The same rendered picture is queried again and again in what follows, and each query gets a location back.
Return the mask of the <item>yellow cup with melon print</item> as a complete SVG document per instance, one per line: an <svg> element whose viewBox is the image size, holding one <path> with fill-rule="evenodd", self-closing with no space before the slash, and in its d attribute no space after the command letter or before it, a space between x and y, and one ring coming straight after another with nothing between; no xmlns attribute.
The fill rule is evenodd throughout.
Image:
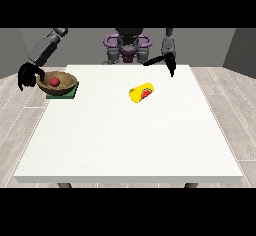
<svg viewBox="0 0 256 236"><path fill-rule="evenodd" d="M134 87L129 91L130 99L135 102L139 103L145 97L150 95L154 91L154 86L150 82L146 82L142 85Z"/></svg>

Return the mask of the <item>brown wooden bowl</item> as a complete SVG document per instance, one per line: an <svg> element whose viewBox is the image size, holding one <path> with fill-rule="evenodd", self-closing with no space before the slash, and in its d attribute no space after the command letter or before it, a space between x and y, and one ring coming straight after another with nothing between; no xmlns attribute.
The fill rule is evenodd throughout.
<svg viewBox="0 0 256 236"><path fill-rule="evenodd" d="M46 94L52 96L63 96L71 92L77 85L75 76L59 71L45 73L44 79L36 78L38 87Z"/></svg>

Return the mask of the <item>green square pad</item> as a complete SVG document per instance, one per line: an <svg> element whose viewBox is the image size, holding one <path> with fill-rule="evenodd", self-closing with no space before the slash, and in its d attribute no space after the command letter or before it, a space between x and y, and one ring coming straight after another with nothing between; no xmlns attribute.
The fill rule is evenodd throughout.
<svg viewBox="0 0 256 236"><path fill-rule="evenodd" d="M79 86L79 82L77 81L75 87L69 93L64 94L62 96L53 96L50 94L46 94L46 99L74 99L78 86Z"/></svg>

